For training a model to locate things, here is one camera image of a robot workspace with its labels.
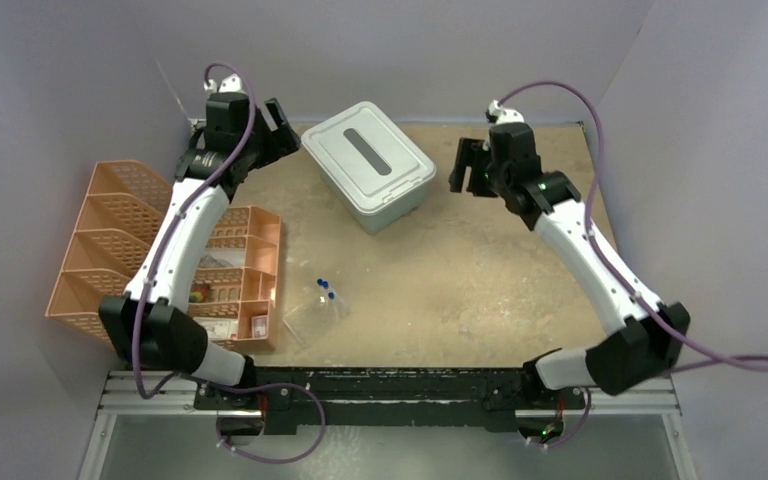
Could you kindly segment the white plastic bin lid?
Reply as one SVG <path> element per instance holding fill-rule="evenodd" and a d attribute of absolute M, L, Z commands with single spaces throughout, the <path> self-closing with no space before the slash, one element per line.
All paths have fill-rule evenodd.
<path fill-rule="evenodd" d="M 436 175 L 436 165 L 374 103 L 307 129 L 302 145 L 356 211 L 375 215 Z"/>

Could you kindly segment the teal plastic bin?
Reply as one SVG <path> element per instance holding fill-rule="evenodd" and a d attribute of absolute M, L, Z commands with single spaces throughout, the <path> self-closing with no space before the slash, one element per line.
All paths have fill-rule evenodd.
<path fill-rule="evenodd" d="M 425 200 L 435 175 L 404 177 L 385 186 L 380 193 L 350 193 L 346 202 L 352 216 L 368 234 L 375 234 Z"/>

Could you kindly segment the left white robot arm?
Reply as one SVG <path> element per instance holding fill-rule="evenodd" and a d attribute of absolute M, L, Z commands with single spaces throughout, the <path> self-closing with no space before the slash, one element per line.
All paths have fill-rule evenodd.
<path fill-rule="evenodd" d="M 165 370 L 219 385 L 232 408 L 257 399 L 253 359 L 210 340 L 187 310 L 191 285 L 207 246 L 237 188 L 248 174 L 300 148 L 300 138 L 278 99 L 262 107 L 245 93 L 209 95 L 205 123 L 178 160 L 167 211 L 143 264 L 122 293 L 98 308 L 119 357 L 130 363 L 138 389 L 147 369 Z"/>

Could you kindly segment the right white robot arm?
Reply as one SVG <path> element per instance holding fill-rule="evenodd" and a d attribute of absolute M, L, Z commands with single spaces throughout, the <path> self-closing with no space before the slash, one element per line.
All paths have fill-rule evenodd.
<path fill-rule="evenodd" d="M 614 251 L 594 252 L 591 243 L 601 232 L 585 223 L 586 205 L 568 176 L 543 171 L 529 125 L 494 125 L 484 140 L 461 138 L 449 185 L 455 193 L 502 199 L 561 258 L 606 335 L 594 346 L 525 362 L 521 392 L 529 404 L 544 407 L 568 387 L 618 395 L 676 365 L 682 344 L 668 331 L 686 334 L 689 312 L 679 302 L 664 303 Z"/>

